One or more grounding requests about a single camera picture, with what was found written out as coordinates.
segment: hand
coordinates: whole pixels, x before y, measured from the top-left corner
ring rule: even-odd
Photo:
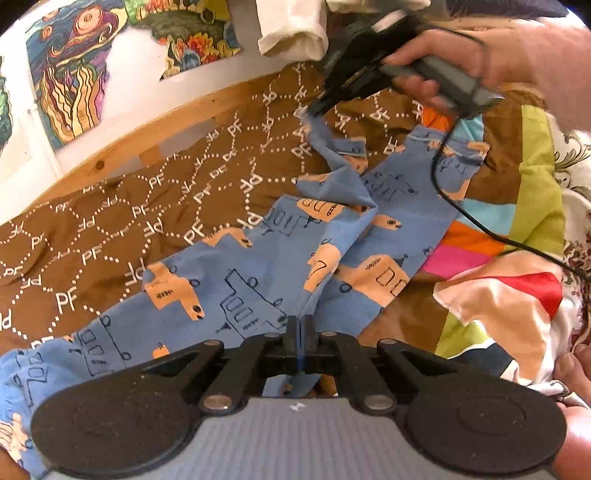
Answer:
[[[484,86],[496,89],[505,82],[533,82],[532,69],[515,29],[500,28],[484,32],[465,32],[485,42],[490,61],[483,72],[482,47],[475,41],[443,30],[427,30],[385,59],[386,63],[406,66],[425,55],[435,55],[461,67],[468,75],[484,75]],[[398,77],[394,82],[425,105],[447,113],[437,98],[439,85],[420,76]]]
[[[558,359],[554,377],[591,405],[591,346],[579,345],[574,354]],[[561,480],[586,480],[591,474],[591,410],[559,406],[566,417],[567,436],[554,470]]]

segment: wooden board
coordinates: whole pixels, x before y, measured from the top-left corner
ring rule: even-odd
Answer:
[[[262,91],[276,75],[273,73],[210,93],[133,130],[67,173],[39,196],[29,208],[104,180],[110,172],[120,168],[135,155],[139,155],[145,165],[156,163],[161,159],[157,154],[160,142],[210,118],[223,123],[228,111],[235,109],[246,98]]]

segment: gray plastic base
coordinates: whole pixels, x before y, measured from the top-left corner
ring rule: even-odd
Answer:
[[[235,415],[203,422],[169,463],[136,480],[460,480],[416,452],[396,424],[347,399],[253,398]],[[547,471],[519,480],[551,480]],[[71,480],[50,473],[45,480]]]

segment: blue fabric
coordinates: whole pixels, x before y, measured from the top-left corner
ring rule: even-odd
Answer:
[[[160,347],[174,352],[215,338],[232,348],[247,336],[283,332],[288,315],[313,313],[317,330],[359,334],[456,218],[429,180],[432,143],[443,135],[417,126],[404,148],[360,177],[340,153],[365,155],[363,142],[335,141],[321,119],[309,122],[308,141],[330,174],[301,177],[303,198],[281,197],[253,229],[225,229],[162,262],[166,275],[191,285],[193,310],[178,300],[158,309],[150,288],[163,277],[147,269],[150,295],[115,305],[69,338],[0,358],[0,421],[20,416],[29,435],[33,412],[57,391],[152,360]],[[458,192],[482,157],[465,142],[449,147],[437,168],[439,182]],[[296,390],[304,393],[315,378],[294,379]],[[282,394],[284,383],[274,378],[265,394]],[[33,444],[21,450],[24,468],[43,474]]]

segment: sleeve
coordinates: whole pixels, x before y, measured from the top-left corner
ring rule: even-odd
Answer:
[[[534,79],[563,131],[591,131],[591,31],[547,19],[518,26]]]
[[[320,60],[328,49],[324,0],[256,0],[259,51],[288,61]]]

